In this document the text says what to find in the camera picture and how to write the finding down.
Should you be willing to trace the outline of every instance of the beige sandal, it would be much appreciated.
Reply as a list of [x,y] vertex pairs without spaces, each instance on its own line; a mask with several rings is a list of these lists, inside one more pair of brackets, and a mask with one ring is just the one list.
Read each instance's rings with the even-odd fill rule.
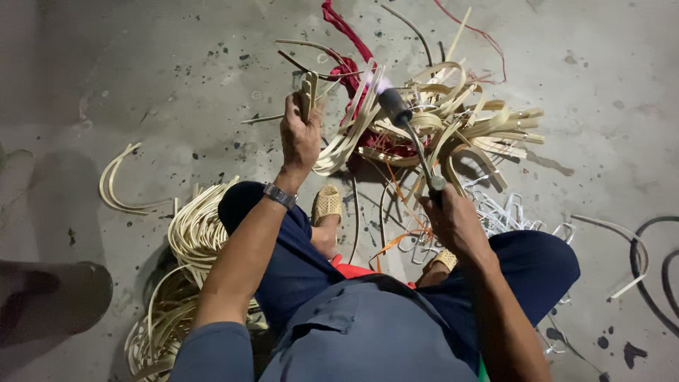
[[453,268],[455,268],[455,265],[458,263],[458,257],[453,255],[451,251],[444,249],[434,256],[431,263],[434,264],[437,261],[448,267],[448,270],[452,272]]
[[340,191],[337,187],[327,184],[318,191],[314,199],[314,206],[311,212],[312,226],[317,227],[318,221],[328,215],[339,215],[339,222],[342,222],[342,203],[340,201]]

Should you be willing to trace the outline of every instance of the blue shirt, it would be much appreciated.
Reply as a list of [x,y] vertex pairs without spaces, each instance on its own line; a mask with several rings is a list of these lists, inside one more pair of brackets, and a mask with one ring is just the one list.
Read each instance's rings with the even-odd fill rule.
[[[454,333],[418,293],[391,277],[350,279],[302,305],[260,381],[476,381]],[[170,381],[252,381],[245,326],[193,330]]]

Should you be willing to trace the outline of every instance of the navy pants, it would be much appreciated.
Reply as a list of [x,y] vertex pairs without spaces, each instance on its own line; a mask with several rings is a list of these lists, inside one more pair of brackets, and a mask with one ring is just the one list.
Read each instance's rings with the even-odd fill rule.
[[[264,185],[244,181],[231,187],[219,203],[219,219],[232,234],[263,196]],[[311,244],[309,218],[299,207],[283,218],[269,266],[255,293],[271,329],[285,324],[311,297],[346,278]],[[535,326],[580,277],[575,253],[566,242],[539,231],[513,231],[491,237],[502,274]],[[471,354],[478,352],[471,296],[459,268],[439,285],[418,288],[457,332]]]

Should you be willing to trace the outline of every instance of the black cable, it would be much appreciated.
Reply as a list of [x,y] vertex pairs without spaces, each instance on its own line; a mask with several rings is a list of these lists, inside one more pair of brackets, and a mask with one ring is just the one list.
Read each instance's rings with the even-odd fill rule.
[[[659,223],[659,222],[679,222],[679,216],[661,216],[659,218],[651,219],[644,223],[641,227],[636,232],[636,235],[638,237],[641,237],[642,233],[651,225]],[[679,306],[677,304],[677,301],[674,298],[674,294],[672,293],[672,288],[669,285],[669,264],[672,261],[673,258],[675,258],[677,255],[679,255],[679,249],[673,251],[669,255],[665,257],[665,260],[663,261],[663,267],[661,270],[661,276],[662,276],[662,282],[663,282],[663,292],[665,293],[665,297],[667,298],[667,301],[669,302],[669,305],[672,307],[672,310],[674,311],[674,314],[679,317]],[[637,251],[637,241],[632,240],[631,247],[629,249],[629,263],[632,268],[632,275],[634,278],[639,277],[639,252]],[[669,329],[672,334],[677,336],[679,338],[679,327],[672,322],[667,316],[658,308],[658,306],[655,304],[655,301],[650,297],[650,294],[648,294],[648,290],[646,290],[646,286],[644,285],[644,281],[641,280],[637,283],[637,288],[639,289],[639,293],[641,294],[641,297],[646,301],[646,304],[650,308],[650,310],[653,312],[653,314],[660,319],[660,322],[663,323]]]

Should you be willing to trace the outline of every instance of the metal watch strap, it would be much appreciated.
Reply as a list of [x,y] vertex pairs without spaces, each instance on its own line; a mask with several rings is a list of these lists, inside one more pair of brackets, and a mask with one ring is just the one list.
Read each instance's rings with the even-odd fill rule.
[[290,195],[287,192],[276,187],[273,183],[267,183],[264,187],[264,194],[271,200],[279,202],[285,208],[291,209],[297,202],[297,195]]

